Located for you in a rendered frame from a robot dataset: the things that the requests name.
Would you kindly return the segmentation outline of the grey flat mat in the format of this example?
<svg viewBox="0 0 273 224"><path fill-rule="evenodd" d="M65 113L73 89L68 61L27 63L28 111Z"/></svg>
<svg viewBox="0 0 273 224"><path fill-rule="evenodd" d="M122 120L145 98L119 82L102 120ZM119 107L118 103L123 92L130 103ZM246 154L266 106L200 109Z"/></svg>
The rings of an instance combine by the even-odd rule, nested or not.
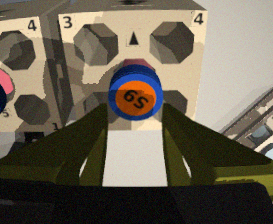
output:
<svg viewBox="0 0 273 224"><path fill-rule="evenodd" d="M273 89L273 0L208 10L194 121L220 134ZM162 130L108 131L103 186L167 186Z"/></svg>

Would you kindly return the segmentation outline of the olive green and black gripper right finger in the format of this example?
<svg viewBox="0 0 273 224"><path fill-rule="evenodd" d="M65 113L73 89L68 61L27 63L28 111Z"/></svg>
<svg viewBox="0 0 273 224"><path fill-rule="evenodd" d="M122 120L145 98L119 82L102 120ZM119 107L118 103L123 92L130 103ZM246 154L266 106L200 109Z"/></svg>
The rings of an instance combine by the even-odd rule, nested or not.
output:
<svg viewBox="0 0 273 224"><path fill-rule="evenodd" d="M273 159L190 119L169 103L163 103L162 140L167 186L256 182L266 187L273 202Z"/></svg>

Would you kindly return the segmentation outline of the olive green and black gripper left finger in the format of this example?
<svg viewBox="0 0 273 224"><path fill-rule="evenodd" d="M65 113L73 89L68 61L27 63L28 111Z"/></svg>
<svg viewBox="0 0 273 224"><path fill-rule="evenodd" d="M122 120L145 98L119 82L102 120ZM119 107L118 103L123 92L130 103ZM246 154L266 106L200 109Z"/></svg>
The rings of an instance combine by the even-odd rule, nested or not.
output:
<svg viewBox="0 0 273 224"><path fill-rule="evenodd" d="M107 138L107 103L101 103L79 120L0 158L0 178L103 186Z"/></svg>

